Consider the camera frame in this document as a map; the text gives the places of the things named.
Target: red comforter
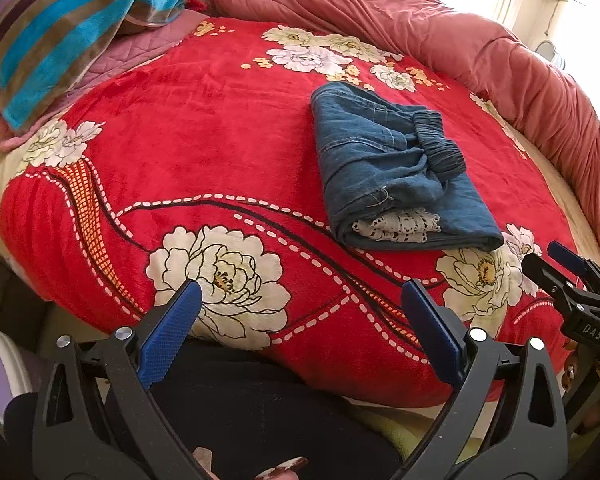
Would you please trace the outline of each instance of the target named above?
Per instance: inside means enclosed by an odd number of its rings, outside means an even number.
[[[565,72],[499,23],[438,0],[211,0],[229,16],[357,36],[413,56],[481,96],[573,188],[600,245],[600,122]]]
[[[506,244],[493,253],[336,244],[309,104],[328,80],[439,110]],[[511,342],[540,336],[556,365],[564,358],[560,316],[520,260],[556,238],[573,248],[568,224],[480,104],[448,76],[355,38],[209,18],[29,141],[0,230],[40,294],[103,330],[137,322],[189,277],[204,295],[193,333],[263,350],[319,388],[434,405],[448,390],[398,309],[410,278],[467,325]]]

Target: pink comforter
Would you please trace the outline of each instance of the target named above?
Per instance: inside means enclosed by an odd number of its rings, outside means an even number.
[[[220,12],[244,20],[359,37],[488,94],[562,173],[600,245],[600,122],[575,81],[505,27],[438,0],[211,1]]]

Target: white peony print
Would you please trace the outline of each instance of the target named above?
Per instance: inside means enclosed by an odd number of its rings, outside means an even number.
[[[502,233],[504,242],[509,246],[509,249],[518,257],[520,263],[522,258],[527,254],[535,253],[538,256],[542,256],[542,249],[538,244],[534,242],[534,234],[523,227],[518,229],[513,224],[507,224],[508,233]],[[528,277],[522,277],[522,290],[525,294],[535,297],[538,293],[538,286],[532,282]]]
[[[343,36],[341,34],[328,34],[320,36],[321,41],[328,42],[328,47],[345,56],[353,56],[362,61],[370,61],[371,63],[384,63],[386,58],[382,52],[372,44],[363,43],[354,36]]]
[[[416,89],[416,85],[409,74],[406,72],[396,72],[390,66],[373,65],[369,72],[374,74],[389,88],[395,90],[408,90],[409,92],[414,92]]]
[[[199,232],[176,227],[149,256],[146,275],[154,282],[155,304],[169,301],[186,278],[202,289],[202,309],[192,327],[195,336],[245,350],[270,346],[269,333],[286,325],[291,295],[278,283],[280,257],[264,253],[257,236],[224,226]]]
[[[450,285],[445,306],[471,327],[496,337],[507,315],[522,297],[520,261],[507,244],[490,253],[478,249],[444,251],[436,269]]]
[[[32,138],[18,165],[17,174],[28,166],[37,168],[44,164],[64,168],[67,164],[77,162],[87,149],[88,140],[102,131],[103,124],[85,121],[74,130],[68,128],[62,119],[49,121]]]
[[[396,61],[402,61],[402,58],[404,57],[403,54],[393,54],[387,50],[381,50],[380,54],[382,54],[384,57],[393,57]]]
[[[491,117],[498,121],[498,124],[502,128],[503,133],[507,137],[509,137],[509,139],[513,140],[513,143],[516,145],[516,148],[518,149],[520,154],[523,155],[523,158],[526,158],[525,147],[522,146],[519,140],[516,139],[515,134],[511,131],[511,127],[509,126],[509,124],[507,124],[507,121],[505,121],[502,118],[502,116],[498,113],[493,103],[490,100],[484,101],[483,99],[480,99],[476,94],[472,92],[469,92],[469,97],[474,103],[476,103],[480,108],[482,108],[482,111],[488,113]]]
[[[341,65],[351,63],[350,58],[338,56],[321,46],[287,45],[284,49],[274,48],[267,54],[273,56],[272,61],[295,72],[311,72],[336,75],[344,73]]]
[[[303,28],[286,27],[285,25],[270,28],[262,35],[263,40],[275,41],[284,46],[329,46],[329,41],[325,41],[323,37],[314,36]]]

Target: orange checkered stripe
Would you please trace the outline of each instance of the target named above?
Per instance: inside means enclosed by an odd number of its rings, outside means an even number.
[[[82,232],[85,250],[89,253],[94,267],[106,276],[122,298],[133,305],[136,310],[142,312],[136,300],[120,281],[107,254],[100,229],[100,202],[98,202],[87,164],[80,159],[75,164],[56,168],[56,171],[69,184],[69,192],[77,206],[77,224]]]
[[[358,282],[357,280],[354,280],[354,282],[356,283],[357,286],[360,287],[360,289],[372,300],[376,301],[377,303],[379,303],[382,308],[389,312],[390,314],[393,314],[394,316],[401,318],[403,320],[407,320],[407,318],[405,317],[404,313],[395,308],[392,304],[387,303],[383,298],[381,298],[380,296],[378,296],[377,294],[373,293],[371,290],[369,290],[368,288],[366,288],[365,285],[363,285],[363,283]],[[418,339],[416,338],[416,336],[411,333],[408,332],[407,330],[403,329],[402,327],[400,327],[399,325],[395,324],[387,315],[384,311],[382,311],[380,313],[382,315],[382,317],[384,318],[384,320],[387,322],[387,324],[393,328],[396,332],[400,333],[401,335],[407,337],[408,339],[411,339],[411,341],[413,341],[416,344],[420,344],[420,342],[418,341]]]

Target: striped towel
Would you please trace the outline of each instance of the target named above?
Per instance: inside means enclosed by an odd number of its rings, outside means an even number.
[[[0,113],[16,136],[117,34],[176,18],[185,0],[0,0]]]

